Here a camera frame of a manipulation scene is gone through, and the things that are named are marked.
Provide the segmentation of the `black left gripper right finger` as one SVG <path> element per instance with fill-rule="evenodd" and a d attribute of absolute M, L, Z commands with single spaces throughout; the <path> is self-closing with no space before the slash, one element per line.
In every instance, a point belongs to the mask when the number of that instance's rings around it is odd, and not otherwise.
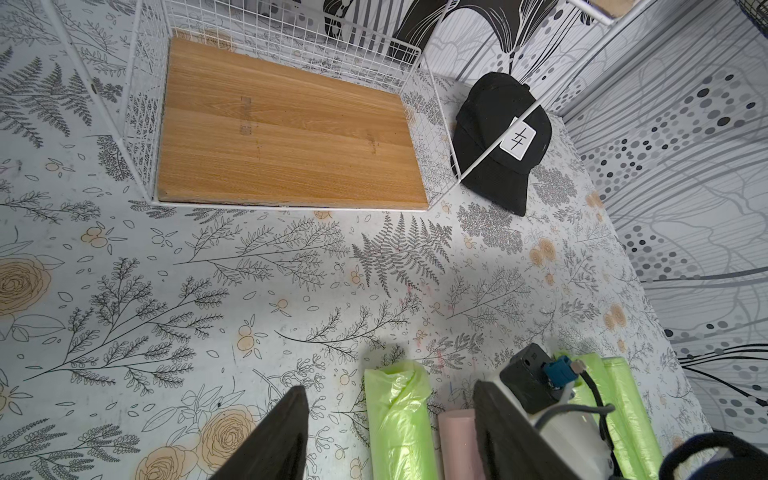
<path fill-rule="evenodd" d="M 488 381 L 474 385 L 475 432 L 487 479 L 575 479 L 574 471 Z"/>

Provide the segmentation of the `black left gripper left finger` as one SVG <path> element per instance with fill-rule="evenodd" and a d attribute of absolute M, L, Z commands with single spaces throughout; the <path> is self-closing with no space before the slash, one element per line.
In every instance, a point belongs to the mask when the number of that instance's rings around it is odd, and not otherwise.
<path fill-rule="evenodd" d="M 303 479 L 308 421 L 306 389 L 293 386 L 211 479 Z"/>

